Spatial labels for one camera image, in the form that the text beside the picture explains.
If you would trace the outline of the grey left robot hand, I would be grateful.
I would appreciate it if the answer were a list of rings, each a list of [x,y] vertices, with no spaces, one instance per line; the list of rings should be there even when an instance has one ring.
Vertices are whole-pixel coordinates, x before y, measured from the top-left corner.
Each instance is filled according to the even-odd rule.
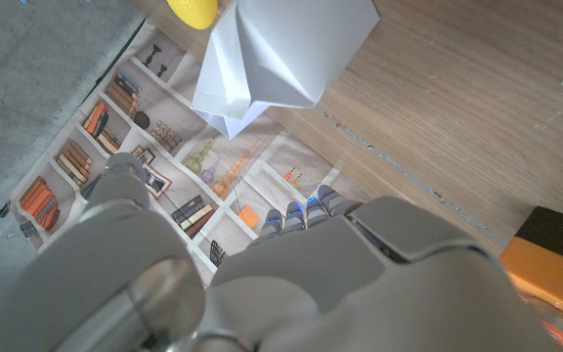
[[[128,153],[0,298],[0,351],[558,349],[487,250],[398,198],[322,186],[205,283]]]

